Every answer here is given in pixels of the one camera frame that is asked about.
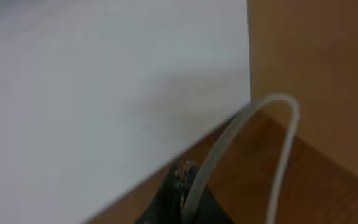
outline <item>brown panel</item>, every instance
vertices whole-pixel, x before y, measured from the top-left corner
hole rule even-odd
[[[285,130],[263,114],[242,129],[219,161],[209,186],[236,223],[263,223]],[[219,131],[190,149],[200,164]],[[155,194],[161,170],[90,223],[133,223]],[[358,179],[296,139],[277,223],[358,224]]]
[[[358,1],[248,2],[252,97],[294,95],[299,136],[358,176]]]

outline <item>white board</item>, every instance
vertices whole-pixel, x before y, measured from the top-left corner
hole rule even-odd
[[[0,223],[83,222],[250,101],[246,0],[0,2]]]

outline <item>wooden floor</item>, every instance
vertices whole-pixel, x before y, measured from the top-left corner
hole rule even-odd
[[[215,131],[190,149],[190,159],[200,165],[220,132]],[[242,129],[214,171],[209,186],[236,223],[263,223],[284,134],[281,126],[259,113]],[[90,223],[133,223],[154,196],[163,172],[153,175]],[[277,223],[358,224],[358,179],[297,139]]]

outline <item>white cable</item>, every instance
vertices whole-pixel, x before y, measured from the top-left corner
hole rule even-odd
[[[292,109],[292,119],[288,126],[288,131],[285,136],[284,145],[280,155],[280,160],[277,165],[277,170],[273,179],[272,188],[270,190],[270,199],[268,202],[267,213],[266,213],[266,224],[274,224],[275,217],[277,214],[277,205],[278,198],[280,197],[280,191],[283,183],[283,178],[285,175],[285,170],[287,168],[288,159],[291,154],[292,143],[295,138],[296,129],[298,127],[299,120],[299,106],[296,99],[292,98],[290,95],[284,93],[272,94],[265,96],[260,100],[253,101],[243,107],[240,110],[239,114],[233,119],[229,126],[224,130],[221,137],[215,142],[214,146],[207,155],[205,161],[201,165],[197,176],[193,182],[193,185],[190,189],[184,210],[182,215],[182,224],[189,224],[193,220],[198,203],[201,198],[201,194],[211,176],[215,165],[218,163],[219,158],[224,153],[224,151],[229,147],[231,141],[237,135],[241,126],[249,120],[259,109],[263,108],[267,104],[283,100],[286,101]]]

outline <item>brown wall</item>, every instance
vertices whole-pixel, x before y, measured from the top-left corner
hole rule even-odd
[[[252,97],[297,97],[300,137],[358,176],[358,1],[248,4]],[[267,109],[287,122],[284,106]]]

